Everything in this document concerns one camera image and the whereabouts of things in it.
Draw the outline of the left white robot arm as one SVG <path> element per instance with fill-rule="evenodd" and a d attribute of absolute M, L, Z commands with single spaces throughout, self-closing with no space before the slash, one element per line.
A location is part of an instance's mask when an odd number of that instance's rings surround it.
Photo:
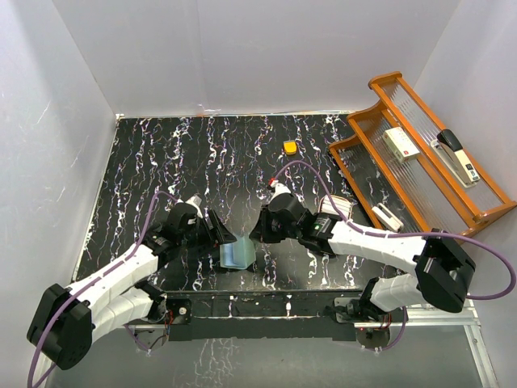
<path fill-rule="evenodd" d="M 198 197 L 173 206 L 164 222 L 146 228 L 143 239 L 87 278 L 49 286 L 27 332 L 55 366 L 74 367 L 102 336 L 132 320 L 151 323 L 166 315 L 162 293 L 146 280 L 187 249 L 196 254 L 236 242 L 216 212 L 202 214 Z"/>

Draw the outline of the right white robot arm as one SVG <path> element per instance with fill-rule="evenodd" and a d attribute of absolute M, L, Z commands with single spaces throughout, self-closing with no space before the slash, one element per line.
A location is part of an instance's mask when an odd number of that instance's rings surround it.
<path fill-rule="evenodd" d="M 358 232 L 356 226 L 280 196 L 261 208 L 250 239 L 273 244 L 291 238 L 313 253 L 355 255 L 400 269 L 399 276 L 368 282 L 360 299 L 349 304 L 348 315 L 354 318 L 376 321 L 399 307 L 423 303 L 448 313 L 463 310 L 476 265 L 455 239 L 376 236 L 374 229 Z"/>

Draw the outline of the green card holder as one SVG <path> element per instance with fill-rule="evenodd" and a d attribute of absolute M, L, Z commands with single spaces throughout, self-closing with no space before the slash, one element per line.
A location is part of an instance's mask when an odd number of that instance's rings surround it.
<path fill-rule="evenodd" d="M 256 261 L 255 244 L 248 237 L 219 246 L 220 266 L 232 270 L 246 270 Z"/>

